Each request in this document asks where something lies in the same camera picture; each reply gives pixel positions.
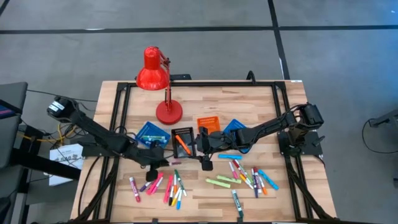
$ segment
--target gray floor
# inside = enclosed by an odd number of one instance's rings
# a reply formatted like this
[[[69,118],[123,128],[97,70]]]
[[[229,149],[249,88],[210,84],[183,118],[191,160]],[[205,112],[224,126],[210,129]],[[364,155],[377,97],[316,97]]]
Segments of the gray floor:
[[[398,24],[395,1],[274,2],[280,26]],[[267,1],[260,0],[11,0],[0,17],[0,30],[271,24]],[[398,189],[392,178],[398,155],[366,150],[361,129],[367,119],[398,108],[398,30],[283,31],[281,36],[291,79],[304,81],[308,99],[325,119],[319,132],[326,136],[322,146],[338,216],[396,222]],[[33,90],[95,99],[103,80],[136,76],[148,45],[171,58],[172,73],[194,79],[240,79],[248,70],[257,79],[282,78],[273,31],[14,34],[0,35],[0,83],[27,81]],[[51,99],[29,93],[23,119],[53,131],[56,122],[45,114]],[[365,137],[376,150],[394,151],[394,134],[384,126],[366,129]],[[47,153],[44,147],[41,154]],[[46,203],[31,206],[29,221],[67,220],[76,183],[54,187],[51,194],[41,190],[45,184],[32,185],[28,201]]]

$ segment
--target wooden table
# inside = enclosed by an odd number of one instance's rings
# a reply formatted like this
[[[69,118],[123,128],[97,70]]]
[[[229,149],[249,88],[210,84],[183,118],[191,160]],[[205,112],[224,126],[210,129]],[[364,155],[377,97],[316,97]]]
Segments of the wooden table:
[[[116,81],[103,82],[99,94],[94,120],[106,128],[109,128],[111,120],[117,83]],[[286,87],[291,106],[307,102],[302,82],[286,81]],[[168,132],[173,128],[192,126],[196,135],[196,120],[205,116],[218,116],[221,130],[233,118],[238,119],[248,127],[252,127],[276,116],[272,91],[271,88],[266,86],[173,87],[172,93],[172,98],[179,101],[183,107],[183,118],[175,125],[166,126],[159,123],[155,117],[156,106],[164,99],[164,91],[145,91],[140,88],[133,88],[127,112],[127,130],[137,133],[146,121],[150,121]],[[281,94],[279,94],[279,98],[280,102],[283,103]],[[309,191],[327,213],[335,216],[335,208],[323,164],[313,156],[302,156],[302,160]],[[93,161],[93,158],[84,161],[71,218],[77,217],[80,191]],[[159,169],[164,172],[166,177],[173,174],[174,168],[177,168],[181,175],[188,196],[183,196],[182,208],[176,210],[175,207],[169,207],[163,203],[167,180],[163,181],[155,195],[141,194],[141,203],[137,203],[131,190],[129,177],[133,176],[136,179],[137,187],[140,188],[145,183],[146,170],[141,169],[139,164],[134,161],[121,159],[111,221],[151,222],[153,218],[158,218],[160,222],[235,222],[238,213],[231,190],[205,182],[207,177],[215,179],[218,174],[231,176],[228,160],[213,156],[212,161],[214,170],[211,172],[202,171],[201,164],[193,159],[184,159],[182,165],[179,166]],[[264,170],[280,187],[279,190],[274,190],[266,184],[268,194],[254,198],[253,190],[249,189],[246,184],[232,184],[231,188],[237,189],[240,202],[243,205],[244,221],[294,221],[285,162],[279,154],[276,134],[260,139],[250,153],[243,155],[241,163],[246,170],[253,166]],[[94,166],[88,178],[83,193],[82,208],[88,205],[97,191],[101,165],[102,159]],[[297,192],[301,214],[304,217],[305,209],[302,194],[299,189],[297,189]],[[106,192],[102,200],[100,218],[104,217],[107,195]]]

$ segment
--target orange container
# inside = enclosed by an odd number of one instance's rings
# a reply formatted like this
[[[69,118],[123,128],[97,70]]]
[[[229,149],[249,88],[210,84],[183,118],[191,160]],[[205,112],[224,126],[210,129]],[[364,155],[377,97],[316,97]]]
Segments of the orange container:
[[[208,129],[208,134],[213,131],[221,131],[220,122],[218,121],[217,116],[207,117],[207,118],[198,118],[198,130],[199,127],[205,127]]]

